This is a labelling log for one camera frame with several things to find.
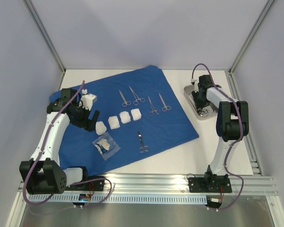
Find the straight scissors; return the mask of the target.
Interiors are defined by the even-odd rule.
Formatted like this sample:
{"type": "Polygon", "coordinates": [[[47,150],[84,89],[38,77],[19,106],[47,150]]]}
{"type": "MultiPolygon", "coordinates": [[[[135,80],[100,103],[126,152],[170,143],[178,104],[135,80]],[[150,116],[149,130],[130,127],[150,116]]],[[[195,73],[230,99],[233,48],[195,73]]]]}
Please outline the straight scissors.
{"type": "Polygon", "coordinates": [[[131,105],[131,102],[126,100],[126,98],[123,95],[123,93],[121,92],[121,90],[119,90],[119,94],[120,94],[120,96],[121,96],[121,98],[123,100],[123,103],[122,103],[123,107],[127,107],[127,106],[131,105]]]}

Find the long hemostat forceps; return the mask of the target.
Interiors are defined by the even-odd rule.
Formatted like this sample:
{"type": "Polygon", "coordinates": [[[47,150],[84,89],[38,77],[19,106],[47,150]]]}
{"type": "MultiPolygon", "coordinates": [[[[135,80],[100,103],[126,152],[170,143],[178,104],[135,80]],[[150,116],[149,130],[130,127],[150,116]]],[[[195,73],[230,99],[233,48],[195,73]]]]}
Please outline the long hemostat forceps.
{"type": "Polygon", "coordinates": [[[134,105],[138,105],[140,102],[144,103],[145,99],[144,98],[139,98],[138,95],[134,92],[134,90],[129,86],[130,91],[132,92],[135,100],[133,102],[134,105]]]}

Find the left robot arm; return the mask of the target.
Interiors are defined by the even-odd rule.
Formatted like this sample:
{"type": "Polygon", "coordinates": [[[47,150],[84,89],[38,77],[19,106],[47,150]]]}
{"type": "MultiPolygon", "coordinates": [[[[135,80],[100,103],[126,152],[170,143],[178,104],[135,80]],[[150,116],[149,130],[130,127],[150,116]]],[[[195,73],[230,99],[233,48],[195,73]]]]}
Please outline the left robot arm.
{"type": "Polygon", "coordinates": [[[59,98],[46,109],[46,124],[41,139],[28,161],[21,162],[19,171],[26,185],[24,191],[35,194],[61,194],[71,185],[84,190],[90,178],[84,166],[62,169],[59,150],[67,127],[72,124],[92,132],[96,129],[99,111],[90,112],[97,97],[86,89],[64,88],[59,98]]]}

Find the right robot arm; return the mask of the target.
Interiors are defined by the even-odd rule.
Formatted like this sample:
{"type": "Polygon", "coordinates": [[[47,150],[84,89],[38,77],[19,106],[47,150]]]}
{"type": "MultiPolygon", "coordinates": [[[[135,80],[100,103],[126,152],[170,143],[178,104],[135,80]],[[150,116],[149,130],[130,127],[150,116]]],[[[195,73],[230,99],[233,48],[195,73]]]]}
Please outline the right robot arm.
{"type": "Polygon", "coordinates": [[[219,137],[214,158],[204,174],[204,186],[214,192],[229,183],[228,164],[238,143],[249,133],[249,108],[245,101],[227,95],[212,81],[210,75],[202,75],[199,82],[191,79],[194,90],[191,96],[196,114],[208,117],[217,111],[216,133],[219,137]]]}

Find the blue surgical drape cloth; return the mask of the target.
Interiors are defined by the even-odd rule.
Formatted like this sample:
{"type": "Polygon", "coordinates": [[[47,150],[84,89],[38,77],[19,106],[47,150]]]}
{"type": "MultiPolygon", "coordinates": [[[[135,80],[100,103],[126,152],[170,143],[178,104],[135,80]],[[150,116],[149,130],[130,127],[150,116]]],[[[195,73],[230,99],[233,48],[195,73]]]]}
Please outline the blue surgical drape cloth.
{"type": "Polygon", "coordinates": [[[100,136],[70,124],[59,150],[62,168],[84,166],[100,175],[199,137],[163,71],[156,66],[86,82],[93,111],[118,151],[97,147],[100,136]]]}

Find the stainless steel instrument tray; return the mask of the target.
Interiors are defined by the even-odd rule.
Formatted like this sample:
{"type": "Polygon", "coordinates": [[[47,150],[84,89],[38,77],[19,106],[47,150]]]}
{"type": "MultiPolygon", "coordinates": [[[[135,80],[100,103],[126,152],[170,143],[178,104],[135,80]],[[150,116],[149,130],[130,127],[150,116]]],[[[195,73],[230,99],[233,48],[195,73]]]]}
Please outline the stainless steel instrument tray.
{"type": "Polygon", "coordinates": [[[203,121],[215,117],[218,113],[218,108],[207,100],[208,86],[195,83],[184,87],[184,97],[188,101],[197,119],[203,121]]]}

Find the white gauze pad leftmost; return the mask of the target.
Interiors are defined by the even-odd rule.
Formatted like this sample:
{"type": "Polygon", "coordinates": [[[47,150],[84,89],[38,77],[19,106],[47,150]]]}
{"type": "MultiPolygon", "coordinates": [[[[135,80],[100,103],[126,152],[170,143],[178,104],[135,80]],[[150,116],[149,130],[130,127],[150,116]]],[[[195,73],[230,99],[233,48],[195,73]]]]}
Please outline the white gauze pad leftmost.
{"type": "Polygon", "coordinates": [[[96,129],[96,134],[99,136],[103,135],[107,131],[107,128],[102,121],[96,122],[95,129],[96,129]]]}

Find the white gauze pad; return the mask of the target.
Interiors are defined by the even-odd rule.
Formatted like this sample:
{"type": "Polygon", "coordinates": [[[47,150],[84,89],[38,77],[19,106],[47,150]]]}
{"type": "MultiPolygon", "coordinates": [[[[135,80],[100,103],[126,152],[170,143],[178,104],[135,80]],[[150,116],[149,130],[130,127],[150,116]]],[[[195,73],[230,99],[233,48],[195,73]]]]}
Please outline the white gauze pad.
{"type": "Polygon", "coordinates": [[[132,114],[132,117],[133,117],[134,121],[137,121],[137,120],[142,118],[142,114],[141,114],[139,108],[132,109],[131,110],[131,114],[132,114]]]}
{"type": "Polygon", "coordinates": [[[102,121],[96,122],[95,129],[96,129],[96,134],[99,136],[103,135],[107,131],[107,128],[102,121]]]}
{"type": "Polygon", "coordinates": [[[109,123],[110,129],[112,130],[118,129],[120,127],[120,123],[119,123],[117,116],[110,116],[108,118],[108,123],[109,123]]]}
{"type": "Polygon", "coordinates": [[[131,117],[128,111],[123,111],[119,114],[122,124],[129,123],[131,121],[131,117]]]}

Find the clear packet with gloves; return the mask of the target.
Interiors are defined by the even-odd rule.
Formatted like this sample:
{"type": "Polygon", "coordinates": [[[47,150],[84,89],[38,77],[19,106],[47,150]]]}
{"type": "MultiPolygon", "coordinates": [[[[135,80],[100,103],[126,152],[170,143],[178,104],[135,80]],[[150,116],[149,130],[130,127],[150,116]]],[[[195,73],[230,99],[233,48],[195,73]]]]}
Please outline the clear packet with gloves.
{"type": "Polygon", "coordinates": [[[120,147],[108,132],[104,133],[96,140],[94,140],[93,145],[97,148],[98,152],[104,160],[111,158],[116,152],[120,150],[120,147]]]}

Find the white gauze pad rightmost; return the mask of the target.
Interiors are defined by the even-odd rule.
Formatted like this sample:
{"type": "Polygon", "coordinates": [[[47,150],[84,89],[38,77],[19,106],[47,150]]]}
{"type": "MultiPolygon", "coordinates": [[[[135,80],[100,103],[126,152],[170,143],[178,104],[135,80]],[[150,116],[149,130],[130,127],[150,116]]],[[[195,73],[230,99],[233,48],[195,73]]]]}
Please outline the white gauze pad rightmost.
{"type": "Polygon", "coordinates": [[[137,120],[142,118],[142,114],[141,114],[139,108],[132,109],[131,110],[131,114],[132,114],[132,117],[133,117],[134,121],[137,121],[137,120]]]}

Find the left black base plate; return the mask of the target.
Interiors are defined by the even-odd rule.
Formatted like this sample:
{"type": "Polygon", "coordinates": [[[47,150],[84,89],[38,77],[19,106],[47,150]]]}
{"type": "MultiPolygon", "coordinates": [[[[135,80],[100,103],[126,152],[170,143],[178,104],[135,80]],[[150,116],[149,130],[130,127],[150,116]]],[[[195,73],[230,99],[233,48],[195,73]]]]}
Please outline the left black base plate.
{"type": "Polygon", "coordinates": [[[67,191],[91,191],[102,192],[104,190],[104,176],[90,176],[83,181],[94,180],[85,184],[71,185],[66,188],[67,191]]]}

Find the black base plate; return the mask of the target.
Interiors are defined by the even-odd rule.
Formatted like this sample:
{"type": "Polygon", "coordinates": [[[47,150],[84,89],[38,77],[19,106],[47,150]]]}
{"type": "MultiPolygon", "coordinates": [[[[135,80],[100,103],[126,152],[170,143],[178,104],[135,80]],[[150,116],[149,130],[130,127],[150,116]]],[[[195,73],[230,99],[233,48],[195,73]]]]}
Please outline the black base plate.
{"type": "Polygon", "coordinates": [[[189,192],[191,193],[232,193],[228,175],[217,177],[190,177],[188,178],[189,192]]]}
{"type": "Polygon", "coordinates": [[[94,180],[85,184],[71,185],[66,188],[67,191],[91,191],[102,192],[104,190],[104,176],[90,176],[83,181],[94,180]]]}

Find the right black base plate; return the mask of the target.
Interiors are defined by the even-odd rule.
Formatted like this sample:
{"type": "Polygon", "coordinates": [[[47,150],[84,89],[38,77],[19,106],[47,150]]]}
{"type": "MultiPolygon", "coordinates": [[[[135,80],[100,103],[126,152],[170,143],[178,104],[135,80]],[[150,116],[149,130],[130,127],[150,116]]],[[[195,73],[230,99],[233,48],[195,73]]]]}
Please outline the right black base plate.
{"type": "Polygon", "coordinates": [[[189,192],[191,193],[232,193],[228,175],[217,177],[190,177],[188,178],[189,192]]]}

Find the aluminium mounting rail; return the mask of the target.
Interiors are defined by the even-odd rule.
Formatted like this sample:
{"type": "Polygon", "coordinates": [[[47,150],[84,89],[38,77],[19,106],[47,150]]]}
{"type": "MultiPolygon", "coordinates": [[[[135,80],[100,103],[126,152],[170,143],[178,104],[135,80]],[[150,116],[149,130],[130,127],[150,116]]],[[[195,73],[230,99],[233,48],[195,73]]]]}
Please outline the aluminium mounting rail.
{"type": "Polygon", "coordinates": [[[211,183],[207,187],[201,176],[159,175],[159,174],[106,174],[84,177],[79,183],[67,186],[65,176],[52,177],[46,180],[42,173],[31,176],[26,186],[29,194],[62,194],[64,191],[103,191],[104,187],[114,187],[117,192],[124,193],[229,193],[244,195],[276,195],[273,179],[267,176],[229,176],[226,183],[211,183]]]}

